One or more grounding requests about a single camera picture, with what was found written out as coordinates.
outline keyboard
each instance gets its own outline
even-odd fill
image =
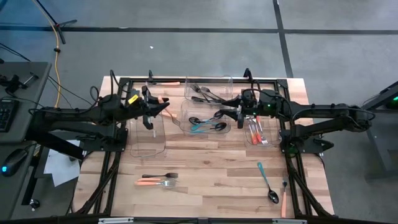
[[[2,100],[0,101],[0,133],[9,131],[14,115],[18,109],[17,100]]]

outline wooden tabletop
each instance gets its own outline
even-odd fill
[[[304,80],[288,78],[290,99],[308,104]],[[144,83],[135,83],[141,89]],[[180,117],[185,85],[150,86],[152,95],[170,98],[168,109]],[[233,85],[233,95],[247,84]],[[261,88],[272,88],[262,85]],[[101,96],[110,94],[110,79],[104,77]],[[184,134],[179,126],[164,117],[165,154],[140,159],[132,157],[135,146],[130,136],[122,153],[118,180],[114,193],[112,216],[129,217],[217,217],[217,218],[279,218],[281,203],[273,204],[257,162],[262,162],[271,188],[282,199],[282,177],[287,173],[284,156],[278,145],[247,147],[244,133],[231,120],[231,131],[226,134]],[[297,123],[312,124],[312,119]],[[83,163],[78,179],[74,208],[79,209],[97,187],[104,153],[94,152]],[[314,155],[303,154],[303,165],[308,188],[326,211],[333,213],[331,198],[321,161]],[[179,174],[177,186],[134,186],[142,174]],[[108,189],[105,190],[103,206]],[[300,208],[304,212],[302,193],[298,190]],[[287,187],[287,217],[293,217],[289,184]]]

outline yellow label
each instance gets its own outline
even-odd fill
[[[129,100],[129,104],[132,104],[133,102],[135,102],[136,99],[138,99],[137,95],[132,96],[132,98],[130,98],[130,100]]]

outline transparent container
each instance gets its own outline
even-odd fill
[[[185,100],[181,104],[180,112],[180,129],[184,134],[197,135],[197,134],[224,134],[231,130],[229,116],[223,115],[219,119],[211,119],[206,123],[200,123],[199,126],[192,124],[189,119],[192,117],[198,118],[201,121],[212,118],[220,109],[228,109],[228,106],[221,104],[211,103],[194,103]],[[226,123],[226,127],[220,131],[215,130],[217,123]]]
[[[282,138],[279,134],[280,125],[278,119],[260,116],[260,124],[262,128],[262,135],[264,136],[264,139],[261,139],[262,141],[259,141],[258,137],[256,136],[257,131],[261,136],[261,130],[259,129],[259,126],[254,125],[253,122],[249,122],[247,119],[244,120],[244,144],[246,147],[275,146],[282,141]],[[256,137],[257,142],[255,142],[255,144],[253,143],[251,129],[254,137]]]
[[[202,79],[203,81],[211,80],[211,82],[200,82]],[[232,99],[233,79],[229,76],[218,78],[193,78],[187,76],[185,80],[184,97],[196,103],[220,104],[223,100]]]
[[[129,129],[130,155],[135,158],[164,158],[166,156],[166,138],[161,115],[150,118],[154,125],[152,130],[145,128],[142,117],[130,119]]]

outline white paper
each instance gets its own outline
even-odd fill
[[[76,146],[79,146],[80,143],[80,141],[77,140],[69,140],[68,142]],[[78,160],[71,161],[68,156],[50,149],[44,167],[44,174],[52,174],[54,186],[58,186],[78,177],[79,173],[80,166]]]

